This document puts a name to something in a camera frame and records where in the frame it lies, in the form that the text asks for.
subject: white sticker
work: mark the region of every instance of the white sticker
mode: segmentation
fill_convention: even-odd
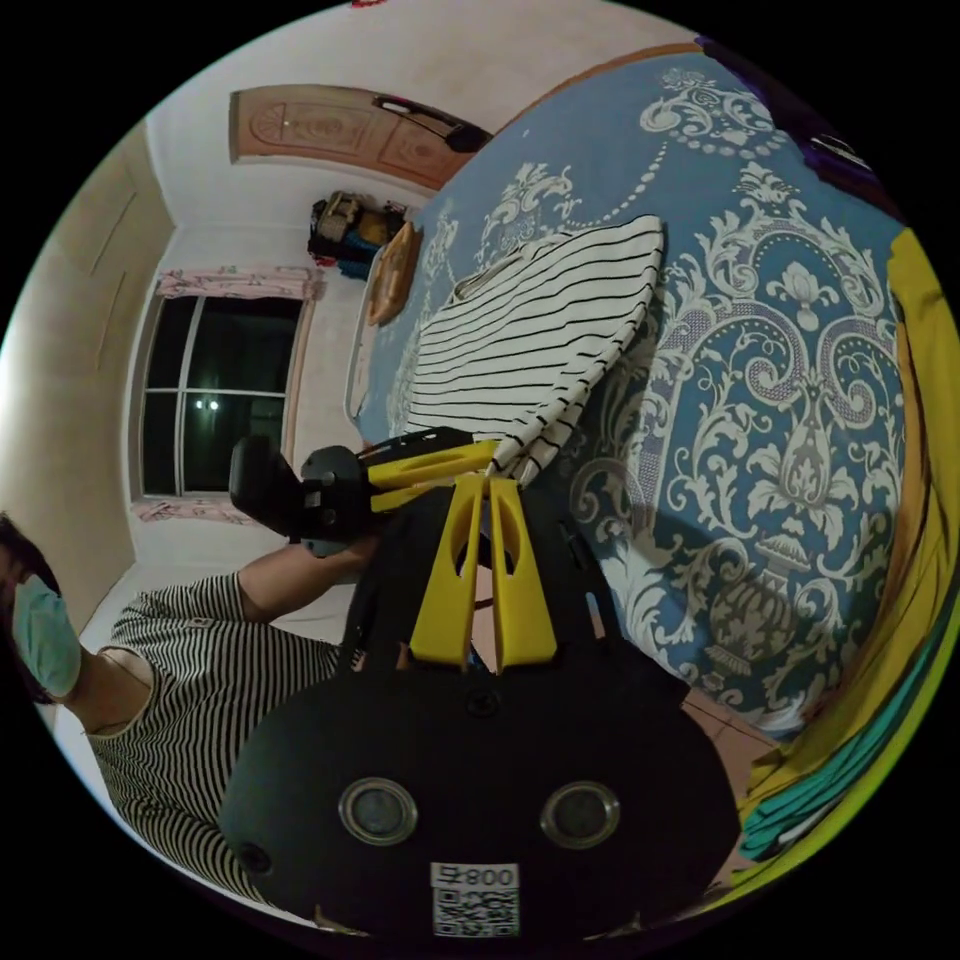
[[[431,863],[433,932],[438,937],[520,935],[520,869],[515,863]]]

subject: pink curtain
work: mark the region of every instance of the pink curtain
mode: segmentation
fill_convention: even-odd
[[[306,267],[216,267],[210,270],[164,270],[157,284],[161,297],[286,297],[319,300],[323,275]]]

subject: black and white striped shirt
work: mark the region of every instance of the black and white striped shirt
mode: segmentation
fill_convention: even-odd
[[[556,233],[458,283],[419,331],[407,426],[498,439],[491,473],[530,482],[646,316],[663,239],[654,216]]]
[[[168,860],[263,903],[217,828],[240,748],[293,694],[329,679],[337,647],[249,623],[236,574],[141,594],[109,646],[153,668],[141,713],[121,732],[90,736],[121,818]]]

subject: camera lens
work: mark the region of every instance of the camera lens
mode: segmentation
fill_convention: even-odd
[[[349,833],[374,846],[402,843],[417,825],[413,797],[399,783],[379,777],[352,783],[343,792],[339,809]]]
[[[599,783],[569,783],[550,796],[540,827],[558,847],[587,850],[603,843],[620,822],[620,802]]]

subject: orange object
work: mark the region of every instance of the orange object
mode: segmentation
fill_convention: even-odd
[[[383,251],[370,280],[373,286],[367,306],[368,326],[383,326],[404,308],[422,240],[423,231],[415,230],[412,223],[405,223]]]

